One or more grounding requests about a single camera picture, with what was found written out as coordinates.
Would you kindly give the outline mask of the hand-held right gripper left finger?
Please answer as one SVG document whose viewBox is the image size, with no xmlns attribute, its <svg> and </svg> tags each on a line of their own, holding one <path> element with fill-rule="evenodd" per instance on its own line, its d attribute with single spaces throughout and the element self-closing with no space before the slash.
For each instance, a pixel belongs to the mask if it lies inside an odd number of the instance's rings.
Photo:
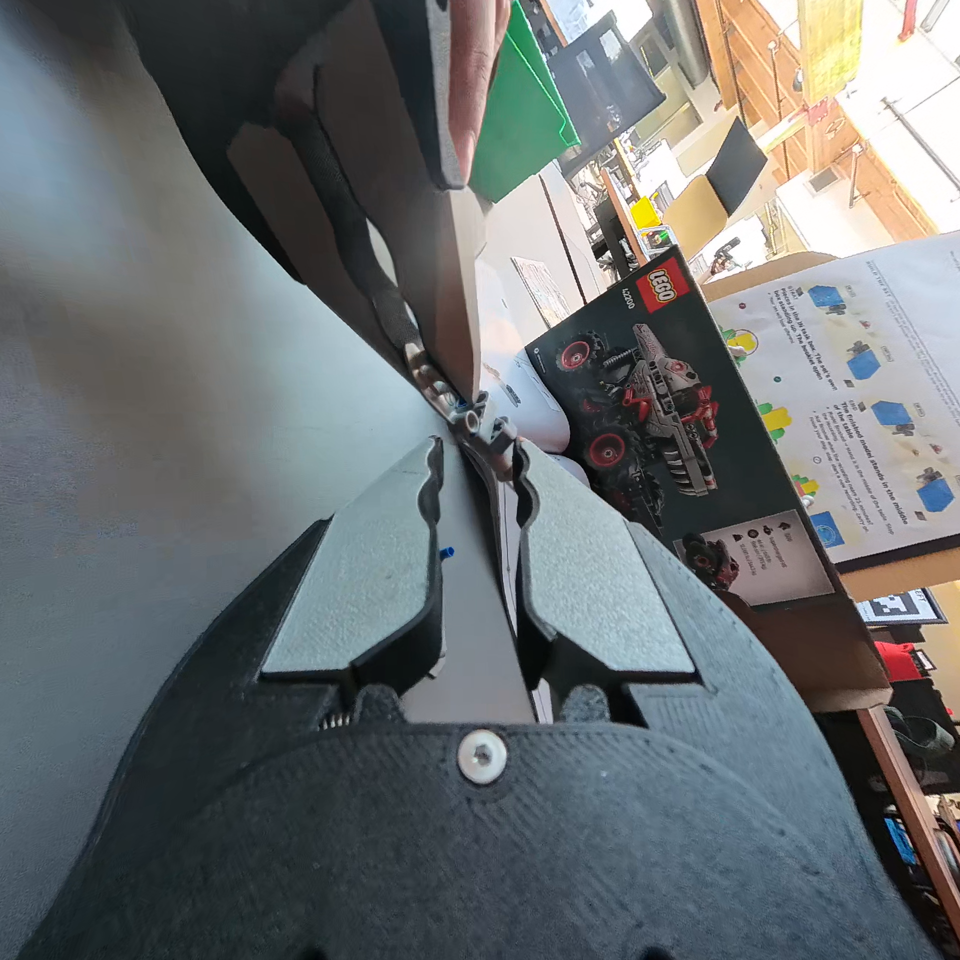
<svg viewBox="0 0 960 960">
<path fill-rule="evenodd" d="M 262 662 L 266 682 L 402 696 L 444 652 L 438 523 L 444 444 L 429 437 L 337 511 Z"/>
</svg>

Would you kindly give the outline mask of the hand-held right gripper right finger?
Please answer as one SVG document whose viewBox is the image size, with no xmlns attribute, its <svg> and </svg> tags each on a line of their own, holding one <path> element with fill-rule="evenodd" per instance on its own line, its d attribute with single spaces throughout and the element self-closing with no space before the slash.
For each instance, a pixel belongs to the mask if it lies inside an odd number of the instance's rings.
<svg viewBox="0 0 960 960">
<path fill-rule="evenodd" d="M 516 647 L 530 690 L 689 683 L 697 668 L 631 524 L 527 439 L 513 448 Z"/>
</svg>

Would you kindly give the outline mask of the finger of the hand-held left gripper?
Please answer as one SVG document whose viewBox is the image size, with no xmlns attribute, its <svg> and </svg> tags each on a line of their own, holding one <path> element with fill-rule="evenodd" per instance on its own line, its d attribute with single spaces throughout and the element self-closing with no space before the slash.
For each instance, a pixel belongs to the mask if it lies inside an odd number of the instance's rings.
<svg viewBox="0 0 960 960">
<path fill-rule="evenodd" d="M 473 399 L 474 195 L 450 133 L 450 66 L 447 2 L 346 2 L 324 32 L 315 104 L 428 354 Z"/>
<path fill-rule="evenodd" d="M 388 362 L 426 344 L 426 161 L 393 66 L 288 66 L 230 90 L 226 170 L 292 276 Z"/>
</svg>

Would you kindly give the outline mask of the grey toy brick assembly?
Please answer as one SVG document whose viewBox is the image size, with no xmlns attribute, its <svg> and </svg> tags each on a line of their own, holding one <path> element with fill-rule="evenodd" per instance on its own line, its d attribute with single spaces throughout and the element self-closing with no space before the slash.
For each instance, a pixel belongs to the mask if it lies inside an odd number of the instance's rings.
<svg viewBox="0 0 960 960">
<path fill-rule="evenodd" d="M 509 418 L 488 411 L 488 393 L 481 390 L 477 399 L 464 399 L 417 338 L 404 344 L 403 356 L 415 388 L 446 423 L 457 444 L 486 465 L 496 480 L 513 481 L 518 431 Z"/>
</svg>

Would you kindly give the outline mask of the black toy brick set box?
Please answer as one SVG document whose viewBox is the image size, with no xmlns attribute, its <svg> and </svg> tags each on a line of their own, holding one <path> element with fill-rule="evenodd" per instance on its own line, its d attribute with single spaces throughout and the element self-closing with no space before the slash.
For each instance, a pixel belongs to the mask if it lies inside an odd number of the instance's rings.
<svg viewBox="0 0 960 960">
<path fill-rule="evenodd" d="M 526 346 L 563 455 L 708 587 L 753 607 L 840 583 L 677 247 Z"/>
</svg>

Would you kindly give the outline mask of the person's left hand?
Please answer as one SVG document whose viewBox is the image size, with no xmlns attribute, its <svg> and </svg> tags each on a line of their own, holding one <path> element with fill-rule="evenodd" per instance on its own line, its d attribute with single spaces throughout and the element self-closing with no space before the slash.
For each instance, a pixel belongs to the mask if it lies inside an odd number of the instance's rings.
<svg viewBox="0 0 960 960">
<path fill-rule="evenodd" d="M 450 1 L 448 128 L 467 183 L 481 133 L 488 91 L 511 16 L 510 1 Z"/>
</svg>

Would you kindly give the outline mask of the sticker sheet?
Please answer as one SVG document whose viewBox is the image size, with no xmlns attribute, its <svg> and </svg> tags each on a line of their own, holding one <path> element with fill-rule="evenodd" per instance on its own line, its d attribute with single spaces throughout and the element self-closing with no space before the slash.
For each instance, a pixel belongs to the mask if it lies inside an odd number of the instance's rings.
<svg viewBox="0 0 960 960">
<path fill-rule="evenodd" d="M 547 330 L 570 317 L 570 305 L 546 263 L 519 256 L 512 256 L 510 262 Z"/>
</svg>

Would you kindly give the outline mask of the green plastic bin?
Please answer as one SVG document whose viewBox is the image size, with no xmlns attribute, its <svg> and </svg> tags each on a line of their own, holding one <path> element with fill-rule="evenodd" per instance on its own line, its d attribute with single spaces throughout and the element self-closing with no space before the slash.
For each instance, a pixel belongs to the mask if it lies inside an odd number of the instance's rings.
<svg viewBox="0 0 960 960">
<path fill-rule="evenodd" d="M 471 177 L 473 193 L 497 204 L 581 144 L 520 2 L 512 2 L 487 95 Z"/>
</svg>

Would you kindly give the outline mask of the open instruction booklet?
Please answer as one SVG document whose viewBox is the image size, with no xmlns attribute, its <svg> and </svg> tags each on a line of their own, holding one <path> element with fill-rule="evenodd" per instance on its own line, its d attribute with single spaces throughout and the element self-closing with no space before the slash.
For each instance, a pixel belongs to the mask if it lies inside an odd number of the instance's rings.
<svg viewBox="0 0 960 960">
<path fill-rule="evenodd" d="M 562 454 L 570 424 L 519 343 L 486 348 L 481 387 L 488 392 L 485 426 L 506 419 L 520 437 L 537 444 L 582 482 L 582 468 Z M 530 691 L 518 648 L 517 584 L 520 559 L 519 498 L 512 482 L 498 480 L 472 452 L 450 453 L 457 492 L 451 533 L 442 544 L 455 554 L 449 570 L 449 684 L 451 715 L 460 721 L 551 722 L 544 683 Z"/>
</svg>

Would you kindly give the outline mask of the black computer monitor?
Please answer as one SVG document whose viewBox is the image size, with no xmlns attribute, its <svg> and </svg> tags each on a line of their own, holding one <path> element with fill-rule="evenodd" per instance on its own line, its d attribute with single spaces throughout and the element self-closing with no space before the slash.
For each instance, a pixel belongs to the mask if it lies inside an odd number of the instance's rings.
<svg viewBox="0 0 960 960">
<path fill-rule="evenodd" d="M 547 66 L 579 138 L 558 158 L 567 181 L 666 102 L 613 11 L 552 55 Z"/>
</svg>

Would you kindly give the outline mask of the framed marker sign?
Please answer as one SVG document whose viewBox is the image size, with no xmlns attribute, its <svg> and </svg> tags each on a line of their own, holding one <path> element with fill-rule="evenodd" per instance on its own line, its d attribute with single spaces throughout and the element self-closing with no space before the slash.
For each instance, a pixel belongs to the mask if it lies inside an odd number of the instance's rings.
<svg viewBox="0 0 960 960">
<path fill-rule="evenodd" d="M 865 624 L 875 628 L 923 627 L 949 623 L 931 591 L 924 587 L 855 604 Z"/>
</svg>

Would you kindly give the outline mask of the black and tan chair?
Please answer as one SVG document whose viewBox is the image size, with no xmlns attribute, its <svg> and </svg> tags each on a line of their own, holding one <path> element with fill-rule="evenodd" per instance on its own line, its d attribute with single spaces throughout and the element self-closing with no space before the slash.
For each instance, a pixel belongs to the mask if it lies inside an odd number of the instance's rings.
<svg viewBox="0 0 960 960">
<path fill-rule="evenodd" d="M 663 222 L 686 260 L 721 234 L 766 166 L 767 157 L 740 117 L 704 174 L 694 176 L 666 208 Z"/>
</svg>

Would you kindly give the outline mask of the printed instruction poster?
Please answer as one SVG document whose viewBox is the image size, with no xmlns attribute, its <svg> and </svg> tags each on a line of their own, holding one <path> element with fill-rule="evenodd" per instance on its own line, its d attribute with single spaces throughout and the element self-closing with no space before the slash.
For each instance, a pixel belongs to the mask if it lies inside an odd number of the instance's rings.
<svg viewBox="0 0 960 960">
<path fill-rule="evenodd" d="M 709 303 L 827 555 L 870 569 L 958 548 L 959 234 Z"/>
</svg>

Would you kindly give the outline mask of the wooden side table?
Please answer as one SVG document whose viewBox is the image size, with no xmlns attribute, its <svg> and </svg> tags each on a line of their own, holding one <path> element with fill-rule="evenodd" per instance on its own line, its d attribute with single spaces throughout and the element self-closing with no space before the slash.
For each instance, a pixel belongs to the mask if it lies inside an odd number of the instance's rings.
<svg viewBox="0 0 960 960">
<path fill-rule="evenodd" d="M 937 826 L 929 801 L 881 707 L 859 709 L 859 725 L 865 734 L 889 788 L 894 806 L 916 850 L 918 861 L 933 885 L 946 922 L 959 938 L 958 846 Z"/>
</svg>

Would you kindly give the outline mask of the metal ventilation duct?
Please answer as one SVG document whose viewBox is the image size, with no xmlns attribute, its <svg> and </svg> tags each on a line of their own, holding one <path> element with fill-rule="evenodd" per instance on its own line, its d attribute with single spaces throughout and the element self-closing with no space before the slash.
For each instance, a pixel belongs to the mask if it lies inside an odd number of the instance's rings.
<svg viewBox="0 0 960 960">
<path fill-rule="evenodd" d="M 696 4 L 693 1 L 662 1 L 662 6 L 678 65 L 690 87 L 695 89 L 711 75 L 710 58 Z"/>
</svg>

